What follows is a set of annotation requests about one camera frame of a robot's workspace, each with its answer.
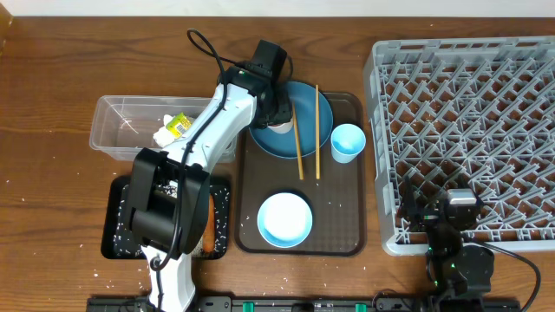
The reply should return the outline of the pink plastic cup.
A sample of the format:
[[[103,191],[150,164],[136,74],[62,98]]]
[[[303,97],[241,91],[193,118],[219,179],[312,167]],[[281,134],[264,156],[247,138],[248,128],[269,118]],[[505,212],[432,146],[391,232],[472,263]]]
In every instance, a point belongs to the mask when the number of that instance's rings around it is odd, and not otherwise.
[[[288,133],[293,128],[293,123],[290,121],[287,123],[281,123],[278,125],[269,126],[269,128],[274,133],[285,134],[285,133]]]

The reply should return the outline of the dark blue plate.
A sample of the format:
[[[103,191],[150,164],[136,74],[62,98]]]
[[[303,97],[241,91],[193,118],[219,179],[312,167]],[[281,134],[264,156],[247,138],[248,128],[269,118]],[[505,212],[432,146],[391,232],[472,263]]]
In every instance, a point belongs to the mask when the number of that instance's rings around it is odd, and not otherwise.
[[[285,88],[294,102],[297,113],[300,150],[303,157],[316,151],[316,88],[299,81],[290,81]],[[320,146],[330,137],[333,128],[333,113],[323,93],[318,95]],[[281,159],[297,157],[294,129],[287,133],[276,133],[270,128],[250,129],[251,137],[265,152]]]

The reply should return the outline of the light blue plastic cup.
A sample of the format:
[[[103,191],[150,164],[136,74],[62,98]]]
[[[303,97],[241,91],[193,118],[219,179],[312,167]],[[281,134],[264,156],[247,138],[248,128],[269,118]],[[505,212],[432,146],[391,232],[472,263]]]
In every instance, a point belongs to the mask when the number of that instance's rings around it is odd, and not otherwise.
[[[330,141],[332,158],[341,164],[352,161],[366,146],[363,130],[354,124],[342,124],[335,127]]]

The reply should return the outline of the light blue bowl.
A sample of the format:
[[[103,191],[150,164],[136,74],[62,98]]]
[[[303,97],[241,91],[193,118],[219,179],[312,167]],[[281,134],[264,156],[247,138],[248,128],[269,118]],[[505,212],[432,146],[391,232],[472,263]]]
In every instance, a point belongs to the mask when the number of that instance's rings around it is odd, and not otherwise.
[[[258,210],[259,234],[279,249],[300,245],[310,235],[312,225],[313,214],[308,202],[292,192],[271,195]]]

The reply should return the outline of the grey dishwasher rack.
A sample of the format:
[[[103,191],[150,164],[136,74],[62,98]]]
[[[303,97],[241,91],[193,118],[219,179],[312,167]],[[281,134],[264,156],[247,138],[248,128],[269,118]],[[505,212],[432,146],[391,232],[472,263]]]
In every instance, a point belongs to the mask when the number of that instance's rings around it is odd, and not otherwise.
[[[363,81],[383,249],[426,252],[398,215],[404,179],[436,201],[460,179],[484,207],[468,236],[554,248],[554,40],[550,36],[377,42]]]

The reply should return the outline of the clear plastic waste bin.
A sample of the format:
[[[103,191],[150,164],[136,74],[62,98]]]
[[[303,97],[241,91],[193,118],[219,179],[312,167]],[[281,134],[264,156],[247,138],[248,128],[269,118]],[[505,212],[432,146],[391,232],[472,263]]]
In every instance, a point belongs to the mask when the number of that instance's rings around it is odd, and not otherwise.
[[[166,115],[183,113],[196,118],[209,102],[199,97],[102,96],[97,101],[89,145],[113,159],[132,161],[144,147],[161,149],[153,134],[164,125]]]

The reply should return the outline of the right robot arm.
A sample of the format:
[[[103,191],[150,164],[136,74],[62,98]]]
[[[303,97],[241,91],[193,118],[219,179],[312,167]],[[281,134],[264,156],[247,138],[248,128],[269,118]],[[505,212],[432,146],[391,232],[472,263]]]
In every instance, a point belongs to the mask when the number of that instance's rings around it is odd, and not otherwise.
[[[491,290],[493,253],[465,245],[462,232],[476,223],[484,203],[461,181],[427,204],[417,201],[410,178],[397,215],[411,231],[423,231],[428,241],[426,272],[435,289],[414,303],[413,311],[483,311],[482,296]]]

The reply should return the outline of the wooden chopstick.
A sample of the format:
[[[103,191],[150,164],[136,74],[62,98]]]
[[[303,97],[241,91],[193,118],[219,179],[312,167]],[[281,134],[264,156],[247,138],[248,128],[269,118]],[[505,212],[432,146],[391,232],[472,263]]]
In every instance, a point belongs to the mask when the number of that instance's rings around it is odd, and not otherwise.
[[[320,100],[319,86],[315,87],[315,133],[316,133],[316,179],[321,178],[321,161],[320,161]]]
[[[292,102],[291,105],[292,105],[292,120],[293,120],[294,138],[295,138],[296,155],[297,155],[298,176],[300,180],[304,180],[304,166],[303,166],[303,160],[302,160],[303,156],[302,156],[300,138],[298,133],[296,106],[294,102]]]

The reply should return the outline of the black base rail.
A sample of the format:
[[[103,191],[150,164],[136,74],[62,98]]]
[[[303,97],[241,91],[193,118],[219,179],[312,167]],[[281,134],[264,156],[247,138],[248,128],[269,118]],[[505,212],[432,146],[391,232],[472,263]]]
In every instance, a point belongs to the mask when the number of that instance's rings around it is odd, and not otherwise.
[[[400,311],[486,311],[515,312],[520,305],[511,300],[443,301],[438,306],[422,300],[378,296],[372,300],[308,300],[308,299],[232,299],[227,296],[203,296],[188,308],[192,312],[400,312]]]

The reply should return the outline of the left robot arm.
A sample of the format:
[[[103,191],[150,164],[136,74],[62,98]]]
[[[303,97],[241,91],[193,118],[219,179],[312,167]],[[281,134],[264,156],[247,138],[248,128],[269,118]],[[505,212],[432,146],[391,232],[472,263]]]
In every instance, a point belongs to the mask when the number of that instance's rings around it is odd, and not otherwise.
[[[147,257],[159,311],[185,311],[193,301],[192,252],[209,215],[213,168],[246,127],[291,119],[291,103],[278,79],[282,62],[240,62],[221,72],[208,106],[192,126],[161,151],[135,157],[124,225]]]

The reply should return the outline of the white tissue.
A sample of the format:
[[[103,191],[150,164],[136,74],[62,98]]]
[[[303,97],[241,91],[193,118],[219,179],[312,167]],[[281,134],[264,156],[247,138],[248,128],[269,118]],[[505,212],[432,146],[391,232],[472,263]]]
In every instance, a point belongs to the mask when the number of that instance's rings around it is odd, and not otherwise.
[[[178,133],[170,127],[174,115],[165,114],[162,118],[163,126],[153,134],[153,139],[159,147],[166,147],[179,138]]]

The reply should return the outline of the orange carrot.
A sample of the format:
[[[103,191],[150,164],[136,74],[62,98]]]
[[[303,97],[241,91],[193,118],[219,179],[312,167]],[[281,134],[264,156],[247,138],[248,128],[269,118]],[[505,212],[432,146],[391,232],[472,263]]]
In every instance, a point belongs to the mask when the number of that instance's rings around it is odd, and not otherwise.
[[[208,219],[203,233],[202,250],[212,253],[215,250],[215,204],[212,195],[209,196]]]

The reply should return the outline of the green yellow snack wrapper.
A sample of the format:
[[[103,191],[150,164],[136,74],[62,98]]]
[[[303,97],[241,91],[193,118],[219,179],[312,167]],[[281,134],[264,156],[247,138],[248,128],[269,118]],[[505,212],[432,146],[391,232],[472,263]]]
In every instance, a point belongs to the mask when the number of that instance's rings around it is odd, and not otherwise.
[[[176,139],[180,138],[193,124],[183,113],[165,115],[164,123],[166,130]]]

